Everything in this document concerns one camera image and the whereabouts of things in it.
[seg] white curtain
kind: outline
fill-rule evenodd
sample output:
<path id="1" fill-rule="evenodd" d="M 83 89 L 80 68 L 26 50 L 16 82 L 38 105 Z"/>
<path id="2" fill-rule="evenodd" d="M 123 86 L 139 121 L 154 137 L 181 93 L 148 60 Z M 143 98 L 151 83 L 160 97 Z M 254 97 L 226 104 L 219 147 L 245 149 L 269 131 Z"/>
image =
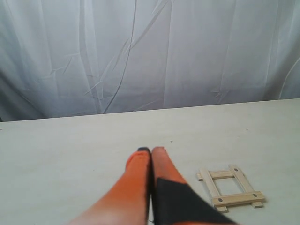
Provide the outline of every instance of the white curtain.
<path id="1" fill-rule="evenodd" d="M 300 97 L 300 0 L 0 0 L 4 121 Z"/>

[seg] wooden frame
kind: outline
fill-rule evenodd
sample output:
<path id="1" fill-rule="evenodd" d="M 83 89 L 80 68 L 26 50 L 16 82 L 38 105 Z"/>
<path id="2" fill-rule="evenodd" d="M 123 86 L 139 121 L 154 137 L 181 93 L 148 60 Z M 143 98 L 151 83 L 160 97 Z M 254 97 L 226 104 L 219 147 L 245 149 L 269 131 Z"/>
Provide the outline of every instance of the wooden frame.
<path id="1" fill-rule="evenodd" d="M 229 165 L 229 170 L 208 171 L 203 168 L 197 173 L 198 180 L 203 180 L 211 195 L 211 203 L 219 212 L 228 212 L 227 206 L 251 203 L 254 208 L 263 207 L 265 197 L 260 191 L 254 191 L 242 170 L 237 165 Z M 221 195 L 213 180 L 235 178 L 244 193 Z"/>

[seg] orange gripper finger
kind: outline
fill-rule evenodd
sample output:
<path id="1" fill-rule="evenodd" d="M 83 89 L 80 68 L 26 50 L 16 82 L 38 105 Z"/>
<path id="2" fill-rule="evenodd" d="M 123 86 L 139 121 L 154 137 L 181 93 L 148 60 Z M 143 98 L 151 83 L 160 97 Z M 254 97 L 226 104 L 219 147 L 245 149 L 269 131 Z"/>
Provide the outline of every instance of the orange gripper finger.
<path id="1" fill-rule="evenodd" d="M 187 184 L 164 147 L 152 150 L 155 188 L 152 193 L 155 225 L 235 224 L 209 206 Z"/>
<path id="2" fill-rule="evenodd" d="M 151 156 L 139 148 L 117 183 L 69 225 L 146 225 L 150 197 Z"/>

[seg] white table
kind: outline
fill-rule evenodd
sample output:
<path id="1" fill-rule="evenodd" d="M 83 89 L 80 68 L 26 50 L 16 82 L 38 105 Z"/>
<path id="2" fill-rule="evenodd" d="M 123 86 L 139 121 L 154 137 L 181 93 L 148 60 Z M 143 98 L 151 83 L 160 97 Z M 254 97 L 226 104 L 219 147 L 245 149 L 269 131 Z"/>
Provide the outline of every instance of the white table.
<path id="1" fill-rule="evenodd" d="M 200 167 L 237 164 L 267 202 L 246 225 L 300 223 L 300 99 L 0 123 L 0 224 L 64 224 L 99 199 L 140 146 L 165 146 L 205 200 Z M 217 181 L 222 194 L 240 192 Z"/>

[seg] white cloth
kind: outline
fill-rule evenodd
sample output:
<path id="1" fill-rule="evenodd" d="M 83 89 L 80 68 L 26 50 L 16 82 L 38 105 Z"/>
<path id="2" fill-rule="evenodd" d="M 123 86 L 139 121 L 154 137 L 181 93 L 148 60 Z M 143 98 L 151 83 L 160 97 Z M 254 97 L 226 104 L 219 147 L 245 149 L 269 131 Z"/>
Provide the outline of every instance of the white cloth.
<path id="1" fill-rule="evenodd" d="M 300 0 L 0 0 L 4 121 L 300 97 Z"/>

